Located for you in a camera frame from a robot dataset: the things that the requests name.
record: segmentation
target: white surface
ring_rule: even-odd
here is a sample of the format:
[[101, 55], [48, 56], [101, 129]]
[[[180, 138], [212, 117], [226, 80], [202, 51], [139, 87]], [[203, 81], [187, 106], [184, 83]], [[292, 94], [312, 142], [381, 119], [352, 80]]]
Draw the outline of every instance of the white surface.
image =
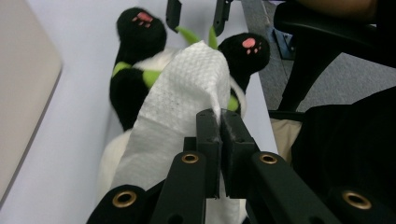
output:
[[62, 63], [24, 0], [0, 1], [0, 30], [2, 199], [25, 150], [29, 148], [35, 127], [61, 73]]
[[[95, 207], [97, 169], [103, 149], [121, 132], [108, 101], [109, 79], [119, 47], [116, 19], [124, 9], [134, 6], [164, 17], [166, 1], [29, 2], [61, 52], [64, 69], [0, 211], [0, 223], [84, 223]], [[180, 25], [206, 39], [216, 2], [182, 3]], [[233, 2], [230, 20], [219, 41], [246, 30], [241, 4]], [[170, 31], [168, 43], [185, 46], [182, 37]], [[245, 121], [251, 134], [261, 149], [275, 148], [258, 77], [251, 80], [248, 96]]]

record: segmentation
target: white table surface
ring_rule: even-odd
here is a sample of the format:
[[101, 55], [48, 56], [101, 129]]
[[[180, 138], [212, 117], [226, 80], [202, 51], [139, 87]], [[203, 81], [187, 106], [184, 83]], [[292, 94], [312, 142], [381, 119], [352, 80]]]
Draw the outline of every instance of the white table surface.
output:
[[[216, 1], [185, 0], [180, 25], [207, 39]], [[129, 7], [164, 18], [166, 1], [28, 0], [64, 68], [30, 151], [0, 211], [0, 223], [85, 223], [95, 207], [97, 169], [106, 144], [121, 133], [108, 99], [118, 51], [115, 23]], [[246, 32], [241, 3], [232, 3], [219, 42]], [[168, 30], [168, 45], [186, 47]], [[247, 89], [245, 123], [261, 150], [276, 152], [258, 75]]]

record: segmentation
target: plush toy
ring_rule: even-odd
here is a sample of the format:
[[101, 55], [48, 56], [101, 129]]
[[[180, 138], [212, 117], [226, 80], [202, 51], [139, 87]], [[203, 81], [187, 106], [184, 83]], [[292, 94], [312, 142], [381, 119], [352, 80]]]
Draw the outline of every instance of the plush toy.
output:
[[[165, 47], [165, 26], [143, 8], [123, 11], [117, 20], [117, 30], [120, 49], [110, 81], [110, 101], [126, 131], [134, 126], [149, 89], [179, 49]], [[184, 29], [179, 31], [186, 39], [191, 37]], [[246, 103], [242, 96], [250, 75], [269, 62], [268, 42], [260, 35], [244, 33], [225, 39], [219, 50], [227, 60], [232, 77], [228, 109], [244, 114]]]

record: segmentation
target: black plastic bracket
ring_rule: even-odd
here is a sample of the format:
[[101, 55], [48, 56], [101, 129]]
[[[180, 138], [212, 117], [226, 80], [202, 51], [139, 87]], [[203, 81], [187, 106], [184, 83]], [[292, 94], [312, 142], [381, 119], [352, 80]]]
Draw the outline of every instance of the black plastic bracket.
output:
[[[251, 156], [250, 163], [251, 179], [259, 192], [256, 197], [265, 202], [276, 223], [341, 223], [280, 156], [257, 152]], [[257, 217], [260, 213], [252, 213], [250, 200], [258, 199], [247, 197], [249, 217], [256, 223], [264, 223], [268, 217], [263, 220]]]
[[223, 141], [221, 171], [227, 196], [246, 198], [250, 185], [251, 155], [259, 151], [241, 117], [235, 112], [222, 110], [221, 139]]
[[206, 156], [206, 198], [219, 198], [222, 142], [212, 109], [196, 116], [196, 150]]
[[232, 1], [233, 0], [218, 0], [216, 4], [216, 13], [213, 20], [213, 27], [215, 29], [216, 36], [221, 35], [224, 31], [224, 24], [230, 16]]
[[273, 31], [274, 38], [276, 39], [277, 48], [280, 53], [280, 57], [283, 60], [291, 60], [294, 61], [295, 57], [295, 45], [293, 35], [289, 35], [283, 32], [274, 29]]
[[166, 24], [177, 33], [176, 28], [180, 23], [181, 3], [178, 0], [168, 0], [166, 7]]
[[87, 224], [147, 224], [163, 188], [163, 182], [148, 191], [122, 185], [109, 191], [91, 213]]
[[205, 167], [202, 153], [185, 151], [175, 156], [150, 224], [205, 223]]

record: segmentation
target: black bag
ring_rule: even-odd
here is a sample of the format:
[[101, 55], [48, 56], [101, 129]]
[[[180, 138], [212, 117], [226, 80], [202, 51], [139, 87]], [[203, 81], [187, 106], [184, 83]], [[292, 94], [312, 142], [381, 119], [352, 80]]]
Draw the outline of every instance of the black bag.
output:
[[312, 107], [292, 166], [344, 223], [396, 223], [396, 87]]

